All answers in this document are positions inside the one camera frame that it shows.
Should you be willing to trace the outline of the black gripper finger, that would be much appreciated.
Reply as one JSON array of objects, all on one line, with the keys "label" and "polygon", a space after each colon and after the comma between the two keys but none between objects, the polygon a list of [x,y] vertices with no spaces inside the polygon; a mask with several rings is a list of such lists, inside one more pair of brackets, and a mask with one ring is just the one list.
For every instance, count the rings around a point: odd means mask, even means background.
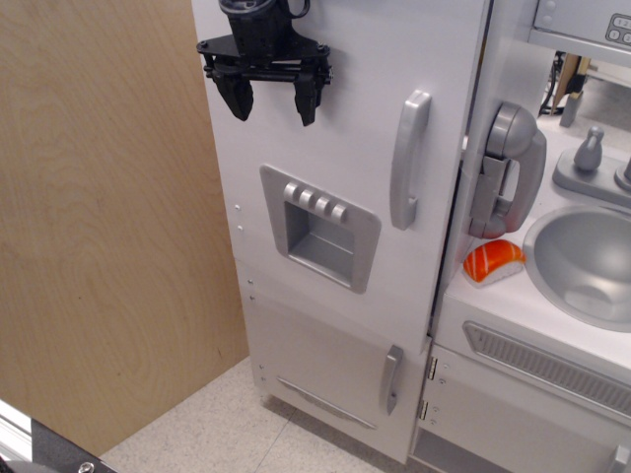
[{"label": "black gripper finger", "polygon": [[295,105],[304,126],[315,122],[323,88],[324,81],[311,74],[300,74],[294,82]]},{"label": "black gripper finger", "polygon": [[253,106],[250,81],[240,75],[214,74],[212,80],[234,117],[246,121]]}]

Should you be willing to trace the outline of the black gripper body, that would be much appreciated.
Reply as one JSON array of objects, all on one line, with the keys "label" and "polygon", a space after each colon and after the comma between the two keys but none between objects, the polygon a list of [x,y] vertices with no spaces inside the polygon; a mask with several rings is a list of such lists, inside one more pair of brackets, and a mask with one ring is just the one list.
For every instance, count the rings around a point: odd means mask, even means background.
[{"label": "black gripper body", "polygon": [[252,81],[295,83],[304,78],[318,88],[331,83],[327,45],[298,34],[281,14],[257,18],[231,16],[232,32],[203,39],[197,52],[206,76],[224,87]]}]

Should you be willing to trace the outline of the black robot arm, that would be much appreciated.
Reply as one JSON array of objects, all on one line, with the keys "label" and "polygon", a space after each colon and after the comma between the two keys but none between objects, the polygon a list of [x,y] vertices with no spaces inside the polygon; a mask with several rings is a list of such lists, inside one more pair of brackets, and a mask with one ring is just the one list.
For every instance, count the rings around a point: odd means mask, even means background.
[{"label": "black robot arm", "polygon": [[313,124],[332,68],[329,46],[298,34],[292,25],[309,12],[311,3],[306,1],[298,14],[287,1],[221,1],[219,6],[232,32],[204,39],[196,49],[204,57],[206,77],[233,116],[248,119],[253,81],[290,83],[302,123]]}]

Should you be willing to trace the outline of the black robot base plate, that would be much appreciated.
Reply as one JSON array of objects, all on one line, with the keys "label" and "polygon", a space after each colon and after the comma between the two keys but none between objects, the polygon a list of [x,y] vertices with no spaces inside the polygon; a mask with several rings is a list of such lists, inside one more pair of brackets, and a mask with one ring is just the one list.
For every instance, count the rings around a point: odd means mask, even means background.
[{"label": "black robot base plate", "polygon": [[32,430],[1,420],[2,472],[115,472],[97,456],[35,421]]}]

